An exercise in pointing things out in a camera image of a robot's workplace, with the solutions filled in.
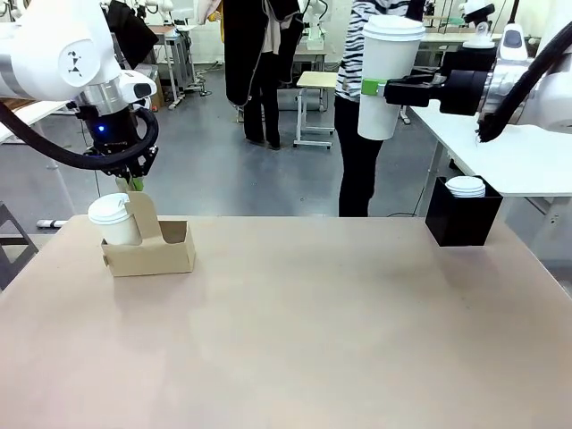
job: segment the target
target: white paper cup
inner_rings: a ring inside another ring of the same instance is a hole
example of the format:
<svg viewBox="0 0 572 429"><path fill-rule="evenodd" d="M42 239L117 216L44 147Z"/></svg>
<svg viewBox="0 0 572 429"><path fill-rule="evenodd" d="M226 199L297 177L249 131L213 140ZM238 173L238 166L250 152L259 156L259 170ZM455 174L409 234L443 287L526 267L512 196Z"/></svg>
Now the white paper cup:
<svg viewBox="0 0 572 429"><path fill-rule="evenodd" d="M393 15L374 15L364 26L365 48L362 79L389 80L408 76L421 39L422 22ZM371 140L393 137L400 106L388 105L383 95L362 94L357 133Z"/></svg>
<svg viewBox="0 0 572 429"><path fill-rule="evenodd" d="M139 228L133 214L127 212L126 202L129 202L129 196L118 193L98 198L89 206L89 220L99 227L107 244L141 244Z"/></svg>

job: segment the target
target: black trousers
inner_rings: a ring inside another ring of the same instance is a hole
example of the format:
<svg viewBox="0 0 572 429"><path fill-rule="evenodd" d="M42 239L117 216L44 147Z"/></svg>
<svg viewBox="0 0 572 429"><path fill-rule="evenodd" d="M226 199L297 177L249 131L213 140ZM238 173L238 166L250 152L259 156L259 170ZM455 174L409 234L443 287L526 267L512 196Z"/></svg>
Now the black trousers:
<svg viewBox="0 0 572 429"><path fill-rule="evenodd" d="M278 144L278 56L272 52L260 55L250 88L250 99L244 106L244 133L247 139L262 141L262 106L265 107L266 140Z"/></svg>
<svg viewBox="0 0 572 429"><path fill-rule="evenodd" d="M383 142L359 136L358 119L359 103L336 97L334 126L343 158L340 217L367 217L375 191L375 163Z"/></svg>

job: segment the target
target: striped shirt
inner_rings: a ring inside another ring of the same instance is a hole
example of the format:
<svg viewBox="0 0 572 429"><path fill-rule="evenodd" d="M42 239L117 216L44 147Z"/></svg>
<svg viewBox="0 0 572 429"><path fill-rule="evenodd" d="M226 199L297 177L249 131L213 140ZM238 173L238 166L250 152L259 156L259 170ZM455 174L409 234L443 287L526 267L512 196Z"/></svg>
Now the striped shirt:
<svg viewBox="0 0 572 429"><path fill-rule="evenodd" d="M405 16L410 0L353 0L348 35L336 83L336 95L359 101L364 56L362 30L369 17L377 14Z"/></svg>

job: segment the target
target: floor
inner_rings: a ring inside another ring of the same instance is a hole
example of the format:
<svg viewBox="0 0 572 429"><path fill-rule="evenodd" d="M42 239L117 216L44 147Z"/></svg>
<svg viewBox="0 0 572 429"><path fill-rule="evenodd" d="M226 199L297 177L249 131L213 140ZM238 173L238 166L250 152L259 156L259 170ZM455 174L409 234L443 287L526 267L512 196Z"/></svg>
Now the floor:
<svg viewBox="0 0 572 429"><path fill-rule="evenodd" d="M159 155L146 178L146 192L160 215L285 215L335 216L342 175L341 154L332 150L291 146L296 113L281 113L284 149L274 152L250 145L243 137L236 112L224 94L223 71L206 75L208 97L191 95L174 111L158 112L161 125ZM295 107L295 90L281 92L281 106ZM327 112L311 113L309 122L332 123L332 94ZM425 182L434 141L413 117L402 123L396 137L383 146L377 165L377 188L372 216L410 213ZM60 145L85 147L80 123L73 116L51 116L42 122L46 135ZM29 233L39 233L38 219L68 219L85 214L102 194L115 191L114 180L102 173L50 169L48 161L29 147L0 146L0 196ZM443 175L455 172L446 165ZM517 204L509 225L525 241L542 217L524 200ZM551 243L547 265L562 280L572 279L572 226L564 222Z"/></svg>

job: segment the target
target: cardboard cup carrier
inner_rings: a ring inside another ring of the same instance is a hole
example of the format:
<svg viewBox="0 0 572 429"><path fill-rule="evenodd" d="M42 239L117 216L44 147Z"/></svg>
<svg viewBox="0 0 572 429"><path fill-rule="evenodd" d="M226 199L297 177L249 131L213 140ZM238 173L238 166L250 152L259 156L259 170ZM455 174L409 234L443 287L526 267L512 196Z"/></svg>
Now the cardboard cup carrier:
<svg viewBox="0 0 572 429"><path fill-rule="evenodd" d="M362 79L389 80L408 76L413 69L421 39L422 22L393 15L374 15L364 26L364 65ZM362 94L357 132L370 140L393 137L400 114L399 105L388 105L383 90L377 96Z"/></svg>
<svg viewBox="0 0 572 429"><path fill-rule="evenodd" d="M143 192L96 200L88 217L103 235L104 262L115 277L190 273L195 247L187 221L159 221Z"/></svg>

